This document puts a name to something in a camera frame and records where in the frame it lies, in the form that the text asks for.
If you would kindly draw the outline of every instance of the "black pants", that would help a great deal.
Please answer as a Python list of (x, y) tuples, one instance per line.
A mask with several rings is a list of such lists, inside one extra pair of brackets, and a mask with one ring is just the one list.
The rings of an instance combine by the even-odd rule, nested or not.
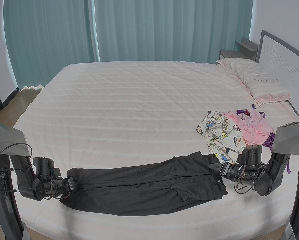
[(177, 212), (227, 194), (222, 178), (208, 168), (212, 163), (219, 163), (214, 154), (196, 152), (147, 165), (72, 168), (67, 176), (78, 188), (60, 202), (75, 210), (121, 216)]

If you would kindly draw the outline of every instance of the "gray headboard frame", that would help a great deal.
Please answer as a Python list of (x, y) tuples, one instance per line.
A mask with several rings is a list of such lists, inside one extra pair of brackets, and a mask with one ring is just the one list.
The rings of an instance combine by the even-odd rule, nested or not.
[[(297, 50), (293, 46), (289, 45), (287, 42), (283, 41), (282, 39), (270, 34), (269, 32), (267, 32), (265, 30), (262, 30), (261, 37), (260, 37), (260, 42), (259, 42), (259, 49), (258, 49), (258, 53), (257, 53), (257, 57), (256, 57), (256, 62), (257, 63), (259, 62), (259, 59), (260, 59), (260, 56), (261, 56), (264, 36), (268, 36), (269, 38), (273, 39), (274, 41), (278, 42), (282, 46), (286, 47), (288, 50), (290, 50), (291, 52), (293, 52), (294, 54), (296, 54), (299, 57), (299, 50)], [(293, 107), (292, 104), (291, 104), (291, 106), (292, 106), (294, 112), (299, 116), (299, 113), (295, 110), (295, 108)]]

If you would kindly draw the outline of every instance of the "mattress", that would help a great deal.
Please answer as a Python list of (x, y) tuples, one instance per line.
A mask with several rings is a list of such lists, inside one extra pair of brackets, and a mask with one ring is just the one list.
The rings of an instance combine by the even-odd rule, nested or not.
[[(157, 163), (197, 151), (209, 154), (196, 132), (208, 110), (250, 108), (254, 99), (218, 64), (126, 61), (73, 64), (40, 92), (15, 128), (33, 157), (49, 157), (62, 177), (76, 168), (105, 169)], [(259, 111), (276, 130), (299, 121), (288, 102)], [(262, 161), (270, 158), (263, 148)], [(121, 217), (72, 210), (58, 200), (15, 194), (23, 222), (52, 239), (252, 239), (282, 226), (296, 193), (298, 156), (291, 174), (266, 197), (255, 191), (228, 195), (172, 214)], [(13, 184), (16, 175), (12, 172)]]

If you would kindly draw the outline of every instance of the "nightstand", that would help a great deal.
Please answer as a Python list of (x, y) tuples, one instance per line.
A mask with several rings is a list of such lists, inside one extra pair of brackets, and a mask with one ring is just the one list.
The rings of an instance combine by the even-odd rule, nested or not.
[(219, 53), (219, 59), (224, 58), (240, 58), (240, 59), (250, 59), (256, 61), (256, 54), (258, 45), (254, 42), (242, 37), (241, 42), (235, 41), (235, 44), (239, 46), (239, 51), (233, 50), (221, 50)]

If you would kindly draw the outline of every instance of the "curtain fold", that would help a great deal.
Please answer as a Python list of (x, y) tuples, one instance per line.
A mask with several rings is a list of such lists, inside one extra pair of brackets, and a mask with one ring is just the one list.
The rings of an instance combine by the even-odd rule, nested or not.
[(94, 0), (100, 61), (215, 63), (249, 37), (253, 0)]
[(19, 88), (45, 86), (63, 67), (98, 61), (89, 0), (4, 0), (8, 54)]

